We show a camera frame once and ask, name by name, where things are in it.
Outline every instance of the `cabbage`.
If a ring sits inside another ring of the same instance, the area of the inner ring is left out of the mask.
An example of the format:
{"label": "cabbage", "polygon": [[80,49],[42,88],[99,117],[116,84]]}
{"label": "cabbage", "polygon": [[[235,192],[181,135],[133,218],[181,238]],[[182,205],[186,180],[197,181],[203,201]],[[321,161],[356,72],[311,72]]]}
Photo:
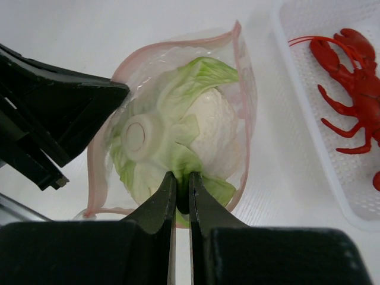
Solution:
{"label": "cabbage", "polygon": [[226,179],[240,162],[238,117],[217,87],[238,81],[234,68],[200,57],[163,73],[154,90],[127,104],[112,129],[110,155],[138,204],[157,191],[167,171],[180,194],[189,174],[200,172],[208,192],[229,203],[236,189]]}

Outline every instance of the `white tabletop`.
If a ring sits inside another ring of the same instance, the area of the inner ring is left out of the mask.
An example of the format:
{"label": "white tabletop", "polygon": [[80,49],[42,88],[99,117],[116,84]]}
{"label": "white tabletop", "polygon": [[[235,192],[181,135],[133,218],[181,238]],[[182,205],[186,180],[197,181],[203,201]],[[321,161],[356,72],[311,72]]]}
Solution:
{"label": "white tabletop", "polygon": [[[48,64],[110,78],[131,52],[149,43],[222,27],[236,19],[243,25],[255,72],[259,104],[252,139],[250,176],[234,214],[252,226],[333,227],[346,232],[358,246],[372,280],[380,284],[380,233],[366,233],[346,222],[332,193],[311,185],[296,189],[281,171],[274,147],[276,134],[268,117],[265,61],[255,52],[252,25],[265,30],[266,0],[34,0],[0,1],[0,43],[23,56]],[[9,166],[0,169],[0,191],[55,220],[72,219],[87,204],[86,153],[64,167],[70,183],[40,191]],[[190,284],[189,237],[178,230],[177,284]]]}

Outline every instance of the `clear plastic bag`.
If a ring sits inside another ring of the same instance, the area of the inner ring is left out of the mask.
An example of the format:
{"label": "clear plastic bag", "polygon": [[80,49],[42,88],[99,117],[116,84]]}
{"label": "clear plastic bag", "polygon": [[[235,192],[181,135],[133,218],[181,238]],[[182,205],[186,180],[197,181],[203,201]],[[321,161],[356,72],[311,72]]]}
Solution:
{"label": "clear plastic bag", "polygon": [[143,198],[132,198],[130,192],[126,190],[128,187],[120,181],[119,175],[113,169],[115,159],[111,158],[110,145],[115,129],[119,128],[119,122],[128,116],[129,110],[133,108],[131,104],[134,100],[143,100],[145,105],[155,104],[154,95],[150,91],[165,88],[166,74],[201,57],[218,59],[235,68],[238,74],[238,82],[221,85],[217,88],[228,101],[229,107],[233,108],[237,117],[234,147],[239,149],[239,157],[226,157],[228,151],[224,149],[227,147],[225,145],[220,148],[216,147],[213,153],[213,163],[210,164],[208,170],[215,173],[223,172],[223,170],[218,170],[218,167],[226,164],[226,161],[236,164],[229,168],[233,169],[233,173],[224,174],[228,176],[225,177],[226,180],[236,188],[236,192],[226,208],[229,211],[235,208],[242,196],[248,177],[251,136],[257,108],[254,74],[242,36],[242,28],[238,22],[232,31],[216,37],[168,41],[142,47],[120,64],[112,81],[127,84],[131,92],[120,108],[104,123],[88,146],[88,205],[75,219],[120,219],[143,202]]}

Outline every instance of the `lobster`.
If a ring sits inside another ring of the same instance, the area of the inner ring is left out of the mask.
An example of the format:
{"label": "lobster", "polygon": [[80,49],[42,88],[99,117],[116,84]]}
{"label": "lobster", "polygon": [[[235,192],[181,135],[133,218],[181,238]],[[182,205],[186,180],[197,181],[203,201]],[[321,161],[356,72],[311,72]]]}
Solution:
{"label": "lobster", "polygon": [[[328,96],[325,88],[318,85],[318,90],[324,100],[339,114],[358,119],[356,125],[345,131],[334,126],[325,118],[322,123],[344,138],[352,138],[361,129],[365,129],[365,143],[356,148],[337,148],[344,154],[363,154],[371,150],[371,139],[374,138],[380,146],[380,79],[376,76],[377,63],[375,50],[369,41],[358,31],[344,28],[334,38],[323,36],[298,37],[289,41],[295,44],[310,41],[309,48],[331,78],[338,81],[352,99],[352,106],[345,106]],[[338,45],[344,50],[353,65],[353,73],[340,63],[336,52],[329,43]],[[380,172],[373,177],[373,186],[380,191]]]}

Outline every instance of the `plastic basket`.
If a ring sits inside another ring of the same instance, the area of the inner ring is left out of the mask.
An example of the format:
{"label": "plastic basket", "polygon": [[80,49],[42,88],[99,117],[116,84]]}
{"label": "plastic basket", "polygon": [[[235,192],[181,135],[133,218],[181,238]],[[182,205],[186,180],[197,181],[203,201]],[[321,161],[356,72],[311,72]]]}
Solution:
{"label": "plastic basket", "polygon": [[[337,147],[363,145],[364,131],[361,129],[353,138],[343,138],[323,125],[321,118],[326,118],[339,128],[348,130],[357,119],[336,113],[322,98],[317,85],[322,85],[336,101],[348,106],[352,105],[352,101],[342,86],[317,63],[308,43],[289,47],[287,41],[315,34],[332,37],[342,28],[352,28],[373,44],[379,60],[380,1],[282,1],[272,10],[271,21],[302,110],[295,119],[306,122],[312,138],[312,145],[308,147],[316,149],[328,185],[347,220],[362,230],[379,232],[380,192],[373,187],[372,178],[380,171],[380,148],[373,140],[372,150],[368,154],[348,155],[335,150]],[[345,66],[351,67],[348,59],[340,58]]]}

